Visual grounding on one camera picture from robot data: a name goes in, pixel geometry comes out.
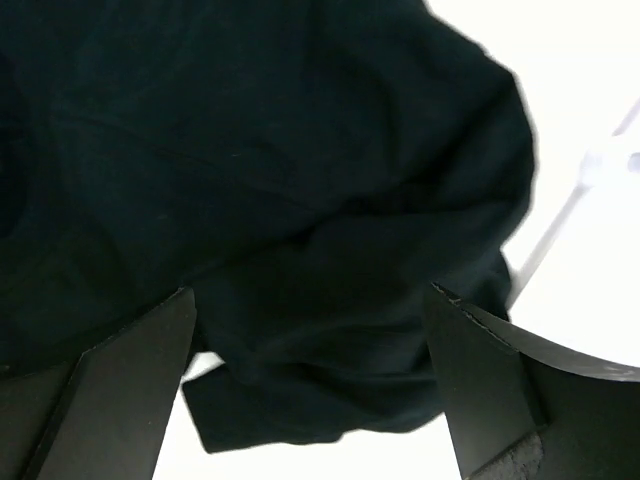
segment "white background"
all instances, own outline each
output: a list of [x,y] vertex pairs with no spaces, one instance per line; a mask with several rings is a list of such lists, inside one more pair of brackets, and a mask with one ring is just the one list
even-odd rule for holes
[[[517,73],[536,125],[539,172],[532,212],[505,248],[518,269],[573,188],[585,150],[610,134],[640,96],[640,6],[629,0],[435,0],[430,5]],[[616,190],[598,191],[581,204],[512,315],[515,323],[553,341],[640,366],[633,276],[640,271],[640,216],[634,208],[640,207],[640,194]],[[275,445],[208,456],[179,396],[154,479],[181,478],[454,480],[459,475],[443,417],[410,435],[358,432],[335,445]]]

